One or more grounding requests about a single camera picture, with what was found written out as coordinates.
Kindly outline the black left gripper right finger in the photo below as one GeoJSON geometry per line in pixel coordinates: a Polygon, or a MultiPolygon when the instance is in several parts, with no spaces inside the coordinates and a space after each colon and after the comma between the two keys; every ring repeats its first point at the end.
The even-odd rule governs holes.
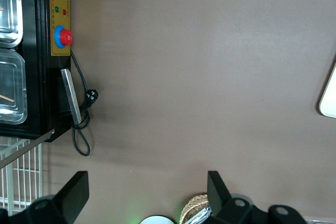
{"type": "Polygon", "coordinates": [[[207,197],[212,211],[207,223],[306,223],[289,206],[272,205],[262,211],[243,197],[233,197],[217,171],[208,172],[207,197]]]}

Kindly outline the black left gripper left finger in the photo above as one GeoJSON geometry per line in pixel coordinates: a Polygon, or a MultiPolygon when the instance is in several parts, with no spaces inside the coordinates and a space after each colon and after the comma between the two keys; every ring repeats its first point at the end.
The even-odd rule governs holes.
{"type": "Polygon", "coordinates": [[[88,199],[88,172],[78,171],[57,194],[35,200],[24,211],[7,216],[7,222],[74,223],[88,199]]]}

